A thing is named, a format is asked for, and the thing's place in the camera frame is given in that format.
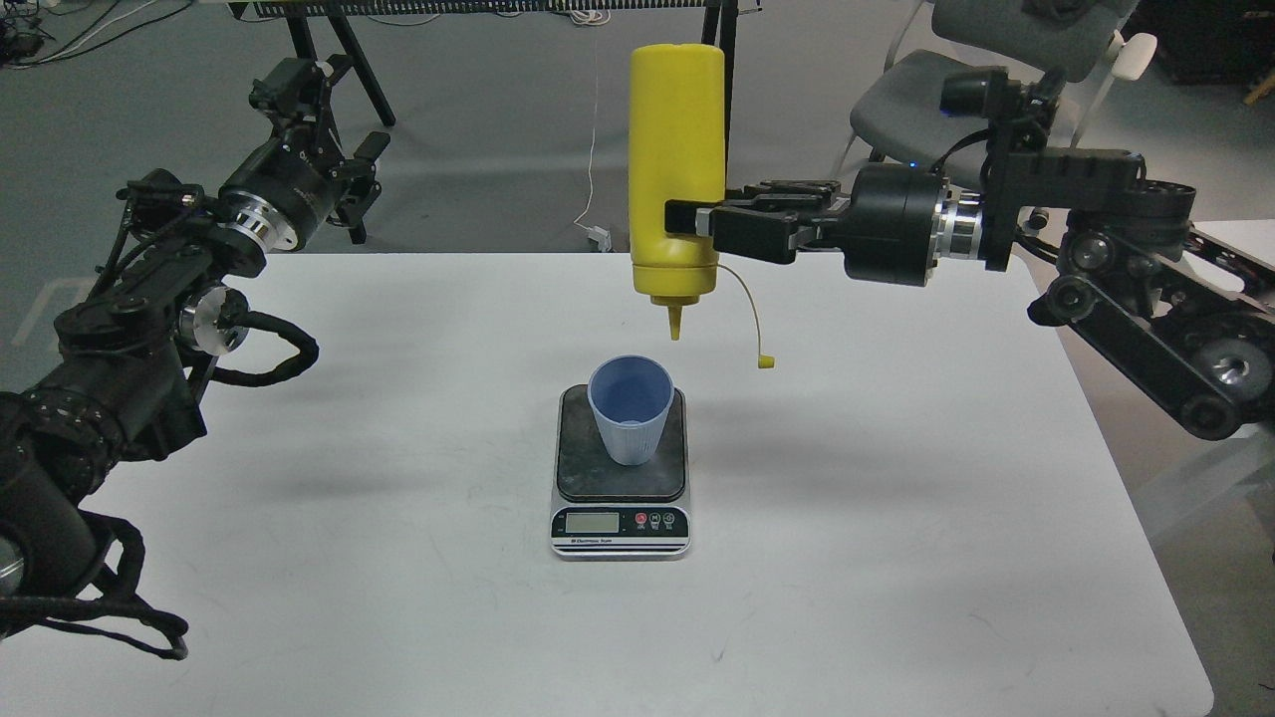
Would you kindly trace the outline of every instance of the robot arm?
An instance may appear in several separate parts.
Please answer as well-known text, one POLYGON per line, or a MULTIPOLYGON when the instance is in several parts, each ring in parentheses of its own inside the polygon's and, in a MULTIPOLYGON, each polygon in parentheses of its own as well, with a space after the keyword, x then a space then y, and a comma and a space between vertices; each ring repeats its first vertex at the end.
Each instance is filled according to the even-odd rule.
POLYGON ((374 162, 389 137, 372 133, 344 157, 329 98, 349 66, 340 55, 288 59, 256 82, 250 101, 274 130, 215 198, 163 170, 120 191, 110 259, 89 297, 55 322, 61 365, 20 394, 0 393, 0 638, 42 625, 185 657, 186 623, 136 595, 140 533, 79 503, 120 461, 163 461, 203 436, 209 383, 270 385, 317 358, 305 332, 251 311, 222 279, 259 276, 268 251, 303 248, 325 217, 366 239, 362 216, 380 194, 374 162), (130 233, 139 244, 125 254, 130 233), (251 328, 297 355, 265 374, 218 369, 251 328), (124 550, 112 569, 115 541, 124 550), (78 598, 89 584, 102 596, 78 598), (136 619, 170 647, 79 624, 102 616, 136 619))
POLYGON ((1024 87, 1003 69, 947 80, 943 111, 988 119, 968 138, 988 143, 980 193, 951 186, 942 159, 870 165, 849 195, 838 182, 770 181, 720 203, 671 200, 664 228, 780 264, 835 248, 850 278, 913 286, 941 258, 1005 270, 1017 244, 1058 269, 1030 319, 1070 327, 1183 429, 1220 440, 1275 417, 1275 316, 1264 302, 1275 269, 1195 231, 1195 190, 1145 179, 1139 154, 1046 147, 1060 88, 1053 73, 1024 87), (1070 209, 1058 248, 1031 235, 1044 226, 1035 207, 1070 209), (1243 291, 1197 279, 1183 253, 1235 274, 1243 291))

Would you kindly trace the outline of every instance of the blue cup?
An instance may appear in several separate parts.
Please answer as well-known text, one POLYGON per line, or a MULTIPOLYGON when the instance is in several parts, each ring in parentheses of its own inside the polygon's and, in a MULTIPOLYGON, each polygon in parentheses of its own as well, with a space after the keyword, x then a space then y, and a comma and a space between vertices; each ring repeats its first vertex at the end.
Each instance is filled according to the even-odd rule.
POLYGON ((673 406, 673 379, 645 356, 616 356, 589 378, 589 408, 607 454, 640 466, 655 454, 673 406))

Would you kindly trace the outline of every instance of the tripod leg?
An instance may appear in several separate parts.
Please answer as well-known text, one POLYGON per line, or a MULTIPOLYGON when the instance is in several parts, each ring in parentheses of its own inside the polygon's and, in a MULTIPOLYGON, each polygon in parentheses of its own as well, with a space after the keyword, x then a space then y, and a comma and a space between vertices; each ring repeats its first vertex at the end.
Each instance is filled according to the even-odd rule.
POLYGON ((358 45, 358 38, 354 37, 354 29, 349 27, 349 18, 330 15, 328 20, 332 23, 332 31, 337 33, 337 40, 340 41, 340 47, 354 61, 354 73, 358 75, 358 80, 363 83, 367 98, 372 101, 372 107, 376 108, 376 114, 381 117, 381 124, 388 128, 394 126, 394 110, 390 110, 390 103, 385 100, 385 93, 381 91, 381 83, 376 80, 372 66, 367 64, 367 56, 363 55, 363 48, 358 45))
POLYGON ((725 147, 731 152, 731 101, 734 96, 734 37, 740 22, 740 0, 722 4, 722 38, 718 43, 725 54, 725 147))
POLYGON ((717 45, 717 27, 720 17, 722 8, 704 9, 704 32, 700 34, 700 45, 717 45))
POLYGON ((292 36, 292 47, 296 48, 297 57, 307 60, 319 59, 319 55, 315 52, 315 40, 310 36, 310 22, 305 15, 288 18, 288 34, 292 36))

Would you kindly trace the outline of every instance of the chair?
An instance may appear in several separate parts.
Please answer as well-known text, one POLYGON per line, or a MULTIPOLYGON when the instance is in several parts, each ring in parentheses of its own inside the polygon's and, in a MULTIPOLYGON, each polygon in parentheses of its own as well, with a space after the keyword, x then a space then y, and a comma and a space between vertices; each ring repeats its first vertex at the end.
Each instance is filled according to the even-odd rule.
MULTIPOLYGON (((873 161, 889 157, 929 166, 961 138, 987 128, 980 117, 949 117, 938 111, 943 79, 972 69, 970 65, 928 50, 917 50, 895 63, 903 36, 924 1, 935 5, 931 19, 935 34, 1040 70, 1062 68, 1068 83, 1089 77, 1100 61, 1111 64, 1079 120, 1058 112, 1052 143, 1070 142, 1076 147, 1113 80, 1137 79, 1155 52, 1154 36, 1137 34, 1125 42, 1117 32, 1137 0, 1098 0, 1070 23, 1028 14, 1023 9, 1024 0, 913 0, 886 55, 885 73, 850 111, 850 138, 834 167, 833 179, 844 174, 845 158, 856 138, 872 147, 873 161)), ((983 158, 982 144, 963 149, 947 159, 946 172, 954 184, 979 189, 983 158)))

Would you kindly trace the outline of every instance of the digital scale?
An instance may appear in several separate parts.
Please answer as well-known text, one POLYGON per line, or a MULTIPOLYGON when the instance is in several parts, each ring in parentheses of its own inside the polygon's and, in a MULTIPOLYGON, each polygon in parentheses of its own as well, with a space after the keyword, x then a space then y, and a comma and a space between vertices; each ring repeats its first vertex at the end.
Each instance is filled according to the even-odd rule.
POLYGON ((691 545, 686 397, 673 392, 655 455, 611 459, 585 387, 562 393, 550 543, 567 560, 668 560, 691 545))

